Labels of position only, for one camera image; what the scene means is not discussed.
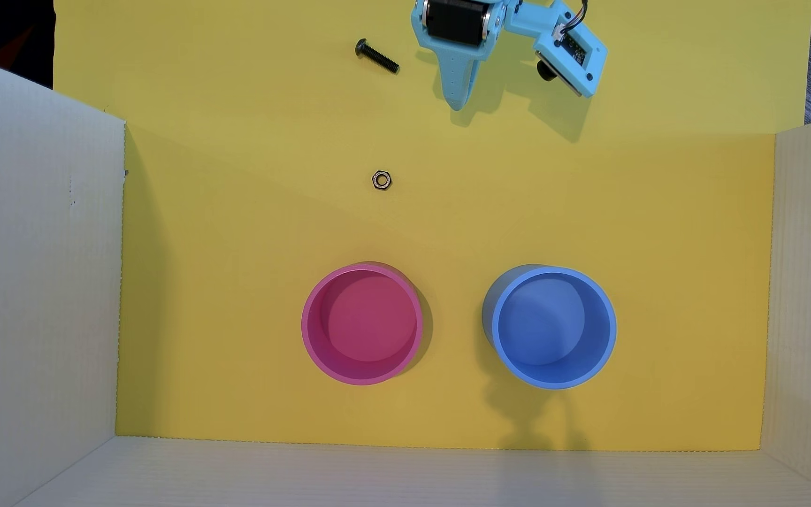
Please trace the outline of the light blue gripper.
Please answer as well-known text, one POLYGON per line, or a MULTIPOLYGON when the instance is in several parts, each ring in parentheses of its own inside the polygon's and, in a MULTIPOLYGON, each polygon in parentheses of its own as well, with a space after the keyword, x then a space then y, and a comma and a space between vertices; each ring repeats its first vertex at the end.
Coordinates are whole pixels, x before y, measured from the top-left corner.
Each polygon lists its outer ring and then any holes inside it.
POLYGON ((487 61, 518 1, 414 1, 411 26, 418 45, 434 54, 444 99, 467 104, 480 61, 487 61))

